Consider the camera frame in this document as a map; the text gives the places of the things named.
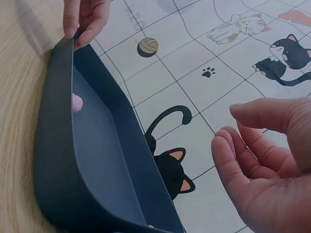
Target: wood grain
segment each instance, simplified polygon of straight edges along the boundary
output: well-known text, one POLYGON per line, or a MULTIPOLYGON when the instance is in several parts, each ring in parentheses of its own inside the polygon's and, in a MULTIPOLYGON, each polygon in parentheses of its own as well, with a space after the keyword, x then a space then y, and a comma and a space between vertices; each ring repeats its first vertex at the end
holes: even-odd
POLYGON ((0 233, 55 233, 35 201, 35 129, 61 0, 1 0, 0 233))

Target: finger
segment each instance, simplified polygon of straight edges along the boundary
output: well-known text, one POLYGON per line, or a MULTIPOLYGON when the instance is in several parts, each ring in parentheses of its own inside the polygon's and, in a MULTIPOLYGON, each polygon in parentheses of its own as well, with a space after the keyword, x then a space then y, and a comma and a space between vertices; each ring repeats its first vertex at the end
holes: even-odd
POLYGON ((93 13, 93 20, 87 26, 86 30, 79 36, 75 42, 75 48, 79 49, 88 45, 106 25, 109 17, 110 1, 105 1, 96 6, 93 13))
POLYGON ((211 147, 213 160, 220 179, 232 202, 236 204, 243 188, 250 181, 242 173, 228 142, 224 138, 214 137, 211 147))
POLYGON ((234 145, 233 145, 233 141, 232 141, 231 135, 230 135, 230 133, 228 131, 225 130, 225 127, 223 127, 221 130, 216 132, 215 137, 222 137, 222 138, 224 138, 227 141, 228 145, 230 146, 231 151, 234 153, 234 157, 236 157, 235 156, 235 148, 234 148, 234 145))
POLYGON ((286 133, 298 99, 262 98, 245 104, 230 106, 232 116, 242 125, 251 128, 286 133))
POLYGON ((260 164, 253 153, 247 148, 238 132, 232 127, 224 127, 231 135, 237 160, 240 164, 241 170, 244 175, 250 179, 265 178, 269 179, 276 177, 277 173, 268 167, 260 164))
POLYGON ((63 27, 65 37, 72 38, 79 23, 80 0, 64 0, 63 27))
POLYGON ((242 139, 257 157, 260 164, 278 171, 284 161, 293 156, 289 149, 277 147, 269 138, 256 129, 251 129, 238 123, 242 139))

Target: black cat head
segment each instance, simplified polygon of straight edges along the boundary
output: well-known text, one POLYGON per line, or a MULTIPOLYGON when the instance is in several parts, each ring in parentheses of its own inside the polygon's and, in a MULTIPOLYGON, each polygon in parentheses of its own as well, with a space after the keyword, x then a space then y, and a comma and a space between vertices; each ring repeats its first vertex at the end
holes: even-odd
POLYGON ((184 173, 181 166, 185 155, 184 148, 175 148, 155 156, 156 166, 172 200, 180 193, 189 193, 195 190, 194 183, 184 173))
POLYGON ((311 49, 303 48, 293 34, 273 43, 270 52, 291 69, 301 69, 311 61, 311 49))

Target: cat face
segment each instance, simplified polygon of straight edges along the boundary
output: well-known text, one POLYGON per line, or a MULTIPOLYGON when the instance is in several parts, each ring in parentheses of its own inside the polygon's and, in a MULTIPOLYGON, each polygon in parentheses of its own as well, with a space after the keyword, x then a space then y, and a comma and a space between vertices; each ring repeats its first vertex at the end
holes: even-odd
POLYGON ((273 43, 270 52, 291 69, 301 69, 311 61, 311 49, 303 48, 293 34, 273 43))
POLYGON ((185 155, 186 150, 184 148, 175 148, 154 157, 156 166, 172 200, 180 193, 189 193, 195 190, 194 183, 184 173, 180 164, 185 155))
POLYGON ((237 27, 242 33, 247 35, 255 35, 271 29, 261 19, 261 14, 241 18, 237 22, 237 27))

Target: fingernail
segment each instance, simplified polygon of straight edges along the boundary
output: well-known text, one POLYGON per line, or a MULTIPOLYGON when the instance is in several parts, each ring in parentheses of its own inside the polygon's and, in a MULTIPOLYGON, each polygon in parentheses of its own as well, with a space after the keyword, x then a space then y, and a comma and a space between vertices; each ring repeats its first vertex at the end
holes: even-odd
POLYGON ((232 104, 232 105, 230 105, 230 109, 238 109, 238 108, 241 108, 241 107, 243 107, 243 105, 244 104, 242 104, 242 103, 234 103, 234 104, 232 104))

